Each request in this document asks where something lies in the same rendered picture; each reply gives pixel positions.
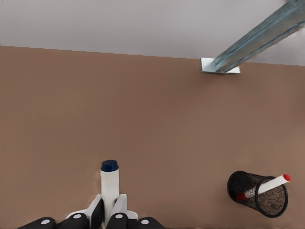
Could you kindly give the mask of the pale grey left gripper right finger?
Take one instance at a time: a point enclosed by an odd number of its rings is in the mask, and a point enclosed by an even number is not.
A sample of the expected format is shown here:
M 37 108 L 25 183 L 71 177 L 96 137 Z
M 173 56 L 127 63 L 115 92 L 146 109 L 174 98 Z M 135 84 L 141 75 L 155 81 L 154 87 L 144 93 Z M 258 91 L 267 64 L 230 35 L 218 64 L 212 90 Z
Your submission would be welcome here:
M 127 195 L 120 194 L 112 209 L 110 229 L 136 229 L 138 214 L 127 209 Z

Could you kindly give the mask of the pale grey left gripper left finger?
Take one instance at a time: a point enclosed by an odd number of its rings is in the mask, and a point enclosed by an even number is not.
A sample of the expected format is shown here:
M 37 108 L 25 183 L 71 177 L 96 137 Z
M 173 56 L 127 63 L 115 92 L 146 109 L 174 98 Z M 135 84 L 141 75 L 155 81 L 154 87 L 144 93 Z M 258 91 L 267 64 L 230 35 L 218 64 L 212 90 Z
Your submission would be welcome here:
M 88 208 L 72 212 L 65 219 L 68 219 L 75 214 L 77 215 L 81 213 L 85 214 L 86 218 L 89 220 L 89 229 L 99 229 L 104 218 L 102 195 L 96 195 Z

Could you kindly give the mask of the white marker with blue cap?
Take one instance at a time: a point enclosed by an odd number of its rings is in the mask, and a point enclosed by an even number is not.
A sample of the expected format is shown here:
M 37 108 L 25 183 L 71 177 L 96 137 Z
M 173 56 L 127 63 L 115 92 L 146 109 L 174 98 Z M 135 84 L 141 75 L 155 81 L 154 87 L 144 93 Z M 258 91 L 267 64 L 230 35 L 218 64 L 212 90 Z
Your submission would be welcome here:
M 116 160 L 105 160 L 100 169 L 101 195 L 104 204 L 102 228 L 106 229 L 111 218 L 115 202 L 120 194 L 119 166 Z

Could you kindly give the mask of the black mesh pen holder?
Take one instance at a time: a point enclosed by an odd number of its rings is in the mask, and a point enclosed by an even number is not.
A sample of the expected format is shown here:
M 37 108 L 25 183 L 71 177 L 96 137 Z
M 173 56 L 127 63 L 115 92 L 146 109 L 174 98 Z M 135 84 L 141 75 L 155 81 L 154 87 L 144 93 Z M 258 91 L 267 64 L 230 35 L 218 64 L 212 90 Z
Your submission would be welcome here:
M 288 192 L 285 184 L 271 189 L 262 194 L 257 194 L 247 200 L 237 201 L 235 197 L 252 188 L 259 188 L 261 184 L 266 183 L 276 177 L 264 177 L 244 171 L 236 171 L 231 174 L 227 181 L 227 192 L 231 200 L 244 205 L 248 208 L 260 212 L 268 218 L 281 216 L 288 206 Z

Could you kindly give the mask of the white marker with red cap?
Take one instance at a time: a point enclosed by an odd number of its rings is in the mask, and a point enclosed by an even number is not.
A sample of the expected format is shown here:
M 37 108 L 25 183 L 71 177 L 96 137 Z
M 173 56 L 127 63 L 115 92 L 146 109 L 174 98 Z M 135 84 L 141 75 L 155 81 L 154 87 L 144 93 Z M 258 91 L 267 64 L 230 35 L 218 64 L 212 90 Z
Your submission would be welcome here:
M 235 197 L 235 199 L 237 201 L 247 200 L 251 197 L 254 197 L 256 191 L 257 191 L 257 194 L 262 194 L 262 193 L 267 192 L 271 189 L 274 189 L 278 186 L 281 186 L 281 185 L 289 182 L 290 180 L 291 180 L 291 176 L 289 174 L 280 175 L 270 181 L 267 181 L 266 183 L 261 184 L 259 188 L 254 187 L 250 190 L 247 190 L 245 192 L 238 194 Z

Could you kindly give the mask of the silver frame post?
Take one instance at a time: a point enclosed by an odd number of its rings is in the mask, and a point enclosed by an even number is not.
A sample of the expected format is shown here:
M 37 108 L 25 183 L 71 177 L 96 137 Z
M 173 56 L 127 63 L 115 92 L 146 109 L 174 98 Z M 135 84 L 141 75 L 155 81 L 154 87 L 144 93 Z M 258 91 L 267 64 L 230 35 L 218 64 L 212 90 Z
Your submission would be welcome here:
M 216 58 L 201 58 L 202 73 L 239 74 L 239 66 L 305 27 L 305 0 L 287 2 Z

